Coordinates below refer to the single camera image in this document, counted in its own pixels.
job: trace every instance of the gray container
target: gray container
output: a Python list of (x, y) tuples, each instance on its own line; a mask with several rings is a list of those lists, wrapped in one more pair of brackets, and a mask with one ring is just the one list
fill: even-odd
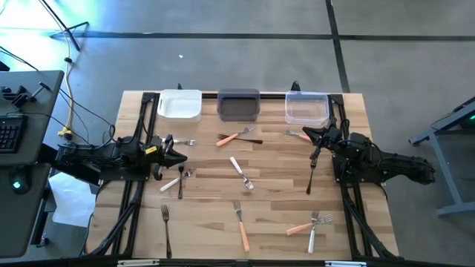
[(224, 122), (254, 122), (261, 112), (261, 95), (256, 89), (220, 89), (217, 112)]

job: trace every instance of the gray floor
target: gray floor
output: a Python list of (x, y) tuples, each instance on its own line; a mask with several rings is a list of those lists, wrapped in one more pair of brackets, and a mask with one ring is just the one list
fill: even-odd
[[(329, 33), (323, 0), (256, 1), (58, 1), (68, 24), (88, 20), (90, 30), (180, 33)], [(334, 0), (340, 34), (471, 35), (472, 1)], [(55, 29), (38, 3), (10, 1), (0, 27)], [(81, 39), (73, 52), (75, 99), (107, 120), (116, 119), (124, 90), (258, 88), (286, 91), (297, 79), (304, 90), (341, 92), (331, 41)], [(62, 40), (30, 33), (1, 34), (0, 45), (43, 70), (64, 69)], [(374, 141), (385, 151), (424, 156), (407, 139), (472, 97), (475, 42), (342, 42), (350, 90), (363, 93)], [(14, 70), (28, 66), (0, 55)], [(63, 122), (67, 105), (53, 113)], [(79, 112), (100, 143), (106, 125)], [(74, 129), (85, 134), (78, 119)], [(52, 122), (46, 143), (60, 142)], [(474, 194), (474, 185), (465, 190)], [(411, 260), (475, 264), (475, 213), (439, 218), (452, 201), (445, 181), (417, 185), (404, 177), (388, 182), (389, 206), (400, 254)], [(11, 260), (75, 257), (85, 230), (49, 222), (51, 245), (30, 248)]]

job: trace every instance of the clear plastic container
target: clear plastic container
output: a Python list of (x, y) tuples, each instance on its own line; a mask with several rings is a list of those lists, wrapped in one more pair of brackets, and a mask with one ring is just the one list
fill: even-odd
[(326, 93), (288, 91), (285, 95), (285, 121), (290, 124), (320, 125), (330, 115), (328, 101)]

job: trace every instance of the black metal frame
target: black metal frame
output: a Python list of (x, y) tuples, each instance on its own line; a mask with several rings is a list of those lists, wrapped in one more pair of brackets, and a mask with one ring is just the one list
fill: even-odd
[[(63, 32), (66, 32), (68, 35), (69, 35), (69, 39), (73, 42), (73, 45), (74, 47), (76, 48), (76, 50), (79, 52), (81, 50), (81, 48), (79, 47), (79, 45), (77, 44), (73, 34), (71, 33), (71, 30), (73, 29), (76, 29), (77, 27), (81, 27), (83, 25), (86, 25), (86, 27), (89, 25), (89, 22), (82, 22), (82, 23), (79, 23), (79, 24), (76, 24), (72, 27), (66, 27), (66, 25), (62, 22), (62, 20), (58, 17), (58, 15), (54, 12), (53, 8), (50, 7), (50, 5), (46, 2), (46, 0), (40, 0), (43, 5), (48, 9), (48, 11), (51, 13), (51, 15), (54, 16), (54, 18), (58, 21), (58, 23), (64, 28), (64, 30), (62, 32), (59, 32), (59, 33), (54, 33), (52, 35), (50, 35), (51, 38), (54, 38), (54, 37), (57, 37), (59, 35), (62, 36), (62, 33)], [(84, 37), (85, 36), (85, 31), (82, 31), (82, 35), (80, 35), (80, 37)]]

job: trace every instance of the keyboard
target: keyboard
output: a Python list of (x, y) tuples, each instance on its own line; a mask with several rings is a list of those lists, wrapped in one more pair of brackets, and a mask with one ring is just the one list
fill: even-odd
[(26, 121), (23, 115), (0, 115), (0, 154), (17, 152)]

